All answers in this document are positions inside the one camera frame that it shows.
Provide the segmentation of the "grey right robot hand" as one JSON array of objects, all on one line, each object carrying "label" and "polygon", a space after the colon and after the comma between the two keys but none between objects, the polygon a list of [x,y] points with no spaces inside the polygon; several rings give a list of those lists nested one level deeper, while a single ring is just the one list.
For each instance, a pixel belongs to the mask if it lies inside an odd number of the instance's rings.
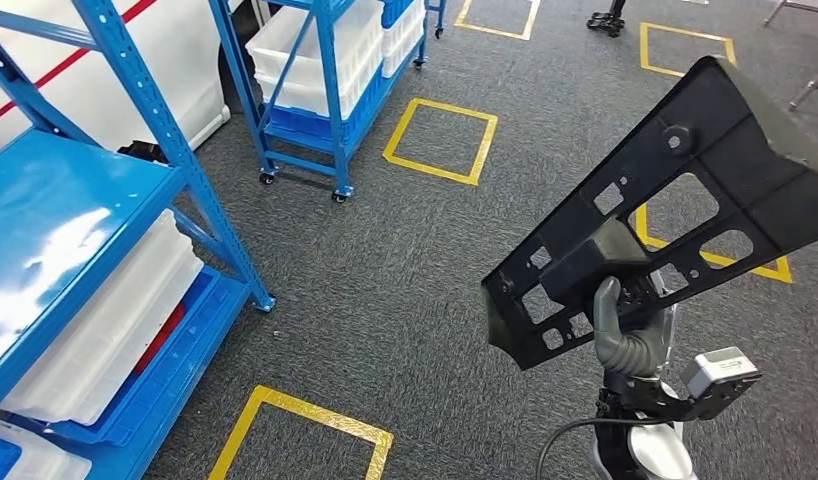
[{"label": "grey right robot hand", "polygon": [[594,294],[592,323],[598,361],[607,372],[661,378],[674,350],[678,306],[653,312],[644,327],[622,332],[617,311],[620,293],[620,280],[609,276]]}]

